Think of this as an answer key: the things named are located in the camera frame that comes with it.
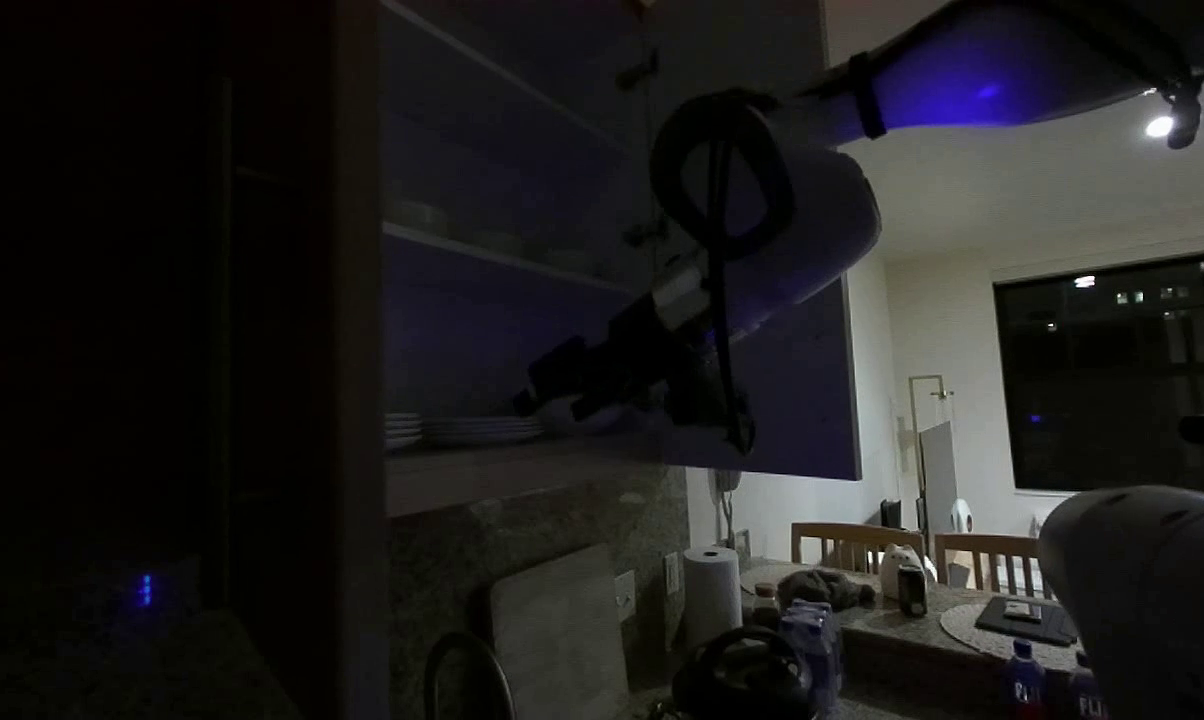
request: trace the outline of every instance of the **cabinet door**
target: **cabinet door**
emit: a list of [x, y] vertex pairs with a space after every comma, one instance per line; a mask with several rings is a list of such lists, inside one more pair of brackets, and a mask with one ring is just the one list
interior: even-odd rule
[[741, 458], [723, 429], [669, 429], [669, 465], [859, 480], [844, 283], [732, 345], [732, 366], [756, 418], [756, 447]]

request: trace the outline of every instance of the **cabinet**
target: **cabinet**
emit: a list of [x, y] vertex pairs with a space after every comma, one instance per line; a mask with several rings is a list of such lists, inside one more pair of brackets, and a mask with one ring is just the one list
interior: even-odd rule
[[[659, 6], [643, 24], [629, 6], [403, 6], [384, 0], [384, 338], [389, 409], [505, 412], [529, 366], [567, 338], [601, 339], [612, 312], [690, 251], [671, 233], [629, 250], [650, 221], [648, 134], [680, 101], [712, 88], [786, 91], [814, 77], [813, 0]], [[650, 86], [617, 77], [659, 51]], [[756, 458], [736, 461], [719, 429], [551, 447], [389, 458], [389, 516], [481, 498], [419, 498], [427, 478], [493, 465], [643, 458], [856, 478], [846, 312], [839, 290], [741, 345], [741, 383], [759, 402]]]

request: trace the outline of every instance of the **tile backsplash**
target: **tile backsplash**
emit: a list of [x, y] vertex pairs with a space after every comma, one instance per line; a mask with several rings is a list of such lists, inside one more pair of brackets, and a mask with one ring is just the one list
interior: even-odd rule
[[629, 684], [663, 684], [663, 554], [687, 545], [687, 507], [669, 467], [632, 465], [551, 498], [392, 520], [392, 715], [424, 715], [424, 662], [444, 634], [482, 627], [493, 581], [582, 545], [608, 545], [612, 572], [635, 572], [638, 601], [625, 624]]

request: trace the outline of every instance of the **paper towel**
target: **paper towel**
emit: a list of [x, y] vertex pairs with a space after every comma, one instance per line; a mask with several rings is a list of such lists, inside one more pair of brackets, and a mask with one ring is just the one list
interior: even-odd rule
[[684, 564], [684, 648], [743, 624], [741, 560], [732, 548], [687, 548]]

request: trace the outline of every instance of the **wall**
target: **wall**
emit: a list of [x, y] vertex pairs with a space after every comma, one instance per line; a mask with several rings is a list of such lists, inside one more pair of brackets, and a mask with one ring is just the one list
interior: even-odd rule
[[[1093, 233], [1074, 246], [1049, 246], [1029, 255], [968, 251], [887, 263], [894, 390], [898, 402], [907, 402], [907, 378], [939, 373], [954, 392], [943, 409], [921, 402], [921, 429], [943, 418], [952, 422], [954, 485], [973, 505], [976, 527], [1029, 532], [1031, 516], [1043, 520], [1067, 498], [1018, 493], [1012, 485], [993, 281], [1024, 281], [1183, 251], [1204, 251], [1204, 229], [1178, 221], [1135, 233]], [[913, 467], [905, 467], [898, 485], [905, 498], [916, 498]]]
[[[859, 425], [859, 465], [862, 480], [814, 480], [814, 478], [769, 478], [743, 473], [732, 493], [732, 527], [753, 532], [753, 558], [786, 560], [792, 520], [869, 520], [878, 502], [898, 498], [898, 434], [894, 434], [894, 392], [890, 392], [890, 319], [887, 283], [877, 255], [846, 271], [846, 324], [850, 324], [850, 392]], [[715, 502], [712, 473], [684, 467], [687, 485], [687, 539], [696, 548], [715, 545]]]
[[635, 568], [635, 622], [625, 624], [629, 682], [669, 682], [663, 554], [687, 545], [684, 485], [632, 467], [601, 485], [505, 505], [466, 505], [392, 520], [392, 715], [419, 715], [427, 648], [452, 627], [481, 634], [481, 591], [508, 572], [608, 545], [612, 568]]

